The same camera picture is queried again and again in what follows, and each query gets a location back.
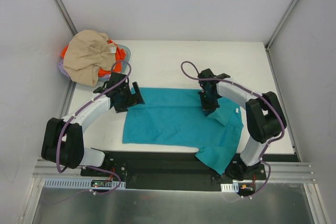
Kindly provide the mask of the blue-grey plastic basket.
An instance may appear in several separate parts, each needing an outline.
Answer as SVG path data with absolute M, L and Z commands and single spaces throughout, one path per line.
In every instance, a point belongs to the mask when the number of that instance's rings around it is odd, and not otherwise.
M 119 45 L 119 46 L 121 46 L 121 48 L 123 48 L 123 49 L 126 50 L 126 53 L 127 53 L 128 55 L 127 55 L 127 57 L 126 57 L 126 60 L 123 60 L 123 61 L 128 62 L 128 61 L 130 60 L 130 58 L 131 58 L 131 51 L 130 51 L 130 49 L 129 49 L 128 47 L 126 47 L 126 46 L 123 46 L 123 45 Z M 126 68 L 127 68 L 127 64 L 124 63 L 124 69 L 126 70 Z

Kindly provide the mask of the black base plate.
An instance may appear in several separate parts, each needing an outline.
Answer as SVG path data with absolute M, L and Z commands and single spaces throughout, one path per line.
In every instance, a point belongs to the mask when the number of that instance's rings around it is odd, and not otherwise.
M 127 189 L 215 192 L 232 183 L 193 153 L 109 151 L 101 169 L 116 173 Z

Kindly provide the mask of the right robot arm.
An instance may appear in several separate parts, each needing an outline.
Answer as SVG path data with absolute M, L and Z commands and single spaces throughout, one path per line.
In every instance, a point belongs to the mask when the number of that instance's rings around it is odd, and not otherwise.
M 274 92 L 258 94 L 235 82 L 229 75 L 213 74 L 211 69 L 197 73 L 202 90 L 199 92 L 202 110 L 206 116 L 219 107 L 219 99 L 227 98 L 246 111 L 249 139 L 234 163 L 225 169 L 225 175 L 242 181 L 250 178 L 263 160 L 269 144 L 284 136 L 287 122 L 278 97 Z

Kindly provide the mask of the left corner aluminium post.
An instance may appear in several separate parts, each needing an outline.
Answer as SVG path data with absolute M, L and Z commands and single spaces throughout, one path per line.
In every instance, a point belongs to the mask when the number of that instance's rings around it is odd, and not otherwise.
M 64 2 L 62 0 L 53 0 L 62 16 L 62 18 L 64 19 L 67 27 L 69 28 L 71 34 L 74 36 L 78 33 L 69 13 L 68 10 L 64 4 Z

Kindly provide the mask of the corner aluminium post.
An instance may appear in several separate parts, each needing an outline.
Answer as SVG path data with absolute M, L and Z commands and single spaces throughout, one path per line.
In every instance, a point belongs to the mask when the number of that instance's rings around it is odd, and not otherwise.
M 277 26 L 275 27 L 274 31 L 272 32 L 269 40 L 265 43 L 265 50 L 267 52 L 271 49 L 272 45 L 274 44 L 274 42 L 278 38 L 280 32 L 283 30 L 285 24 L 289 20 L 290 16 L 294 12 L 295 8 L 297 7 L 297 5 L 299 4 L 300 1 L 301 0 L 291 0 L 289 2 L 286 10 L 284 11 L 283 15 L 281 16 L 281 18 L 279 20 Z
M 62 0 L 53 0 L 62 16 L 62 18 L 64 19 L 67 27 L 69 28 L 71 34 L 74 36 L 78 33 L 69 13 L 68 10 L 64 4 L 64 2 Z

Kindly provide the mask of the lavender t-shirt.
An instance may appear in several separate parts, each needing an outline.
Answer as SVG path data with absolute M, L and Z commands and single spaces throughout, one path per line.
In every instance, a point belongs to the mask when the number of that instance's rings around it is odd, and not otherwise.
M 58 63 L 58 69 L 60 70 L 60 72 L 66 76 L 69 80 L 71 80 L 69 74 L 65 71 L 65 69 L 63 68 L 63 62 L 64 60 L 62 59 L 59 63 Z M 118 63 L 118 65 L 113 69 L 114 72 L 118 72 L 118 73 L 124 73 L 125 69 L 124 69 L 124 63 Z M 105 74 L 102 77 L 98 77 L 99 81 L 106 81 L 110 79 L 111 74 Z

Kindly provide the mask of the beige t-shirt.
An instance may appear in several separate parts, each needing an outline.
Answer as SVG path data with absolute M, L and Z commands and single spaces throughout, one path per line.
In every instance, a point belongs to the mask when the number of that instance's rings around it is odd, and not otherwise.
M 83 30 L 69 42 L 63 59 L 63 68 L 71 80 L 94 87 L 99 70 L 110 71 L 116 62 L 116 44 L 108 35 L 95 30 Z

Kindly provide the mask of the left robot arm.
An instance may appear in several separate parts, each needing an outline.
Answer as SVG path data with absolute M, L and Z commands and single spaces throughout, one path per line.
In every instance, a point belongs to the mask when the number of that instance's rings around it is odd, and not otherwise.
M 83 134 L 88 127 L 110 109 L 116 113 L 127 112 L 128 108 L 145 104 L 138 83 L 129 83 L 129 76 L 112 73 L 110 79 L 97 87 L 90 99 L 77 111 L 58 119 L 51 118 L 45 129 L 41 157 L 61 167 L 75 169 L 92 166 L 99 176 L 110 173 L 111 164 L 106 154 L 94 148 L 86 148 Z

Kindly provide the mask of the teal t-shirt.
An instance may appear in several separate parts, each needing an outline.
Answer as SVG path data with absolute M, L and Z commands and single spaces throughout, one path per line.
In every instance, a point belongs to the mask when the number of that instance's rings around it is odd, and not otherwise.
M 124 144 L 198 148 L 195 156 L 222 174 L 236 154 L 243 129 L 240 106 L 227 98 L 206 116 L 197 90 L 140 88 L 144 104 L 129 108 Z

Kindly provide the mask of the right corner aluminium post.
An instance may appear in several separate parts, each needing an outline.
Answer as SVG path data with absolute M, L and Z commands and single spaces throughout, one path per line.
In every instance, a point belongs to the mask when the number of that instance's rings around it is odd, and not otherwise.
M 278 38 L 280 32 L 283 30 L 285 24 L 289 20 L 290 16 L 294 12 L 295 8 L 297 7 L 297 5 L 299 4 L 300 1 L 301 0 L 291 0 L 289 2 L 286 10 L 284 11 L 283 15 L 281 16 L 281 18 L 279 20 L 277 26 L 275 27 L 274 31 L 272 32 L 269 40 L 265 43 L 265 50 L 267 52 L 271 49 L 272 45 L 274 44 L 274 42 Z

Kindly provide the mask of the orange t-shirt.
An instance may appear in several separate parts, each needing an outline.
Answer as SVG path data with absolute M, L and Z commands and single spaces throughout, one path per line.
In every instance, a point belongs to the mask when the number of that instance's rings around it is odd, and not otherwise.
M 126 50 L 121 48 L 121 46 L 119 45 L 116 45 L 116 53 L 115 53 L 115 60 L 118 61 L 118 60 L 126 60 L 126 57 L 127 57 L 127 53 L 126 53 Z M 68 45 L 63 49 L 62 53 L 61 53 L 61 57 L 62 59 L 64 59 L 65 57 L 65 54 L 67 52 L 67 49 L 68 49 Z M 103 69 L 100 69 L 99 72 L 98 72 L 98 76 L 99 77 L 102 77 L 104 76 L 105 74 L 110 74 L 111 71 L 107 71 L 107 70 L 103 70 Z

